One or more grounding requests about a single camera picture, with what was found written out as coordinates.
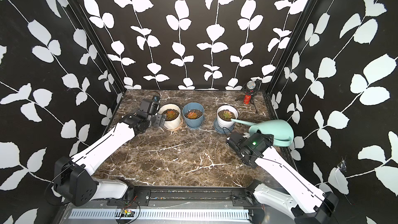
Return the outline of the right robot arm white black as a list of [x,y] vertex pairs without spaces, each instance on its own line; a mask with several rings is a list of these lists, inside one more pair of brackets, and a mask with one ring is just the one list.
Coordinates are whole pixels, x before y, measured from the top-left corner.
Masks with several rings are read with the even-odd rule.
[[254,180],[246,189],[253,205],[268,205],[290,217],[296,224],[327,224],[339,202],[332,192],[323,192],[289,165],[273,146],[274,136],[256,132],[246,138],[232,132],[226,140],[243,164],[261,167],[284,189],[281,192]]

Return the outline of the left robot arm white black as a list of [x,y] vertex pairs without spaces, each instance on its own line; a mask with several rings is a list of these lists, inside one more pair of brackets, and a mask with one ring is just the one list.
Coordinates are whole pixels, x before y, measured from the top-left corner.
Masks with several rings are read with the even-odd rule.
[[54,190],[74,206],[91,200],[122,199],[128,185],[120,180],[93,177],[99,166],[118,148],[150,127],[163,127],[166,117],[159,113],[160,96],[143,99],[140,108],[125,115],[107,134],[72,157],[55,163]]

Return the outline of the mint green watering can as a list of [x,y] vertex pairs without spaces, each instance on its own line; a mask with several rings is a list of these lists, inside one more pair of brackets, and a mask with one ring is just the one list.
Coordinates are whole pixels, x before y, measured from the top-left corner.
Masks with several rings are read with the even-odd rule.
[[273,145],[278,147],[289,147],[294,140],[294,131],[289,123],[285,120],[269,120],[259,123],[232,119],[233,122],[250,126],[249,135],[255,133],[271,134],[274,136]]

